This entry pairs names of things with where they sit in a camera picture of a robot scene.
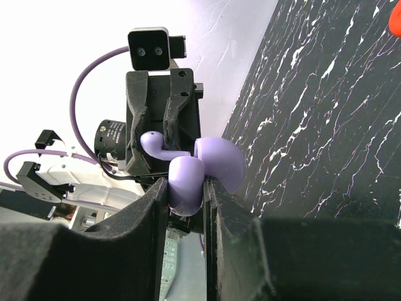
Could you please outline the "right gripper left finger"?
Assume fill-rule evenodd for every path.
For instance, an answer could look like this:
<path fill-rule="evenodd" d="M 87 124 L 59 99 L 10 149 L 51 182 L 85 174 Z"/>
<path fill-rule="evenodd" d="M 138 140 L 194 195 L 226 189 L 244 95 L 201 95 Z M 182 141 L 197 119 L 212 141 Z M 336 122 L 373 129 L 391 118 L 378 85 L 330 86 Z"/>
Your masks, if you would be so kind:
<path fill-rule="evenodd" d="M 84 232 L 58 223 L 1 225 L 2 300 L 158 300 L 167 180 Z"/>

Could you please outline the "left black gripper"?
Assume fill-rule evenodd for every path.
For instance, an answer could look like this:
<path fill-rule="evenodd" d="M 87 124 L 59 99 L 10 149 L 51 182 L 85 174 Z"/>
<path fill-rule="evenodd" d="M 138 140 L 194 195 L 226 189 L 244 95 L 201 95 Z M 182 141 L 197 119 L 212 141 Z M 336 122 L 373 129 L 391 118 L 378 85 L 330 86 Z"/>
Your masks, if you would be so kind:
<path fill-rule="evenodd" d="M 140 136 L 155 130 L 163 134 L 170 151 L 194 152 L 201 136 L 199 100 L 203 84 L 194 81 L 190 68 L 174 68 L 168 75 L 130 71 L 126 84 L 125 172 L 140 175 L 168 171 L 169 163 L 150 157 L 140 144 Z"/>

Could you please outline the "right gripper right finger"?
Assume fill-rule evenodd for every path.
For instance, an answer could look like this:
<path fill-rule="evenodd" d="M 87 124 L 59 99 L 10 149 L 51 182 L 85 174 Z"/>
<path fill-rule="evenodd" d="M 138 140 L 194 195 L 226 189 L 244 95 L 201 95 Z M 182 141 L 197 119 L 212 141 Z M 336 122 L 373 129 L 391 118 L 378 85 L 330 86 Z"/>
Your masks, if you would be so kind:
<path fill-rule="evenodd" d="M 204 181 L 208 300 L 399 300 L 400 230 L 364 219 L 257 218 Z"/>

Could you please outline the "purple earbud charging case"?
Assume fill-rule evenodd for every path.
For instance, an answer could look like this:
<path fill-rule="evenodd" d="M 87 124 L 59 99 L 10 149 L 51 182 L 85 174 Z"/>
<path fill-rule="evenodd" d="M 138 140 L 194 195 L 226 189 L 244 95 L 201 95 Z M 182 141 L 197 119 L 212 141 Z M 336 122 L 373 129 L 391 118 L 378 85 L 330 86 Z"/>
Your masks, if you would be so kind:
<path fill-rule="evenodd" d="M 198 138 L 193 156 L 181 156 L 169 164 L 169 208 L 178 216 L 195 215 L 203 202 L 203 185 L 214 177 L 232 193 L 246 173 L 244 154 L 233 142 L 221 137 Z"/>

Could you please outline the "red earbud charging case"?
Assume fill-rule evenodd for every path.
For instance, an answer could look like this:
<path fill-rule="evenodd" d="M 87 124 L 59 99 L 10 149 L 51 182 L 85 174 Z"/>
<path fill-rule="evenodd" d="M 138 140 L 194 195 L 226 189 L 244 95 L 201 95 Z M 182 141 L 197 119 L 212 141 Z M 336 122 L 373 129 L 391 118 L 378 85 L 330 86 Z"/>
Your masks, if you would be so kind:
<path fill-rule="evenodd" d="M 396 36 L 401 36 L 401 19 L 400 19 L 400 3 L 394 7 L 388 20 L 388 28 L 390 32 Z"/>

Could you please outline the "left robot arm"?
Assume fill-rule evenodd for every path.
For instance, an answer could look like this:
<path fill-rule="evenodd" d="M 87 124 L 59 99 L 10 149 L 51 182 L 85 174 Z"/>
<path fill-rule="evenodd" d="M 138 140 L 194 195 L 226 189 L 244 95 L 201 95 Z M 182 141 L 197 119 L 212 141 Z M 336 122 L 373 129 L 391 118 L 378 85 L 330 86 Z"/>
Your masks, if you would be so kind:
<path fill-rule="evenodd" d="M 141 198 L 157 180 L 167 181 L 167 207 L 195 215 L 203 203 L 204 163 L 196 157 L 201 136 L 203 86 L 189 68 L 166 75 L 130 71 L 125 77 L 126 119 L 104 120 L 95 135 L 94 157 L 57 151 L 59 135 L 45 130 L 16 179 L 28 195 L 49 203 L 119 211 Z"/>

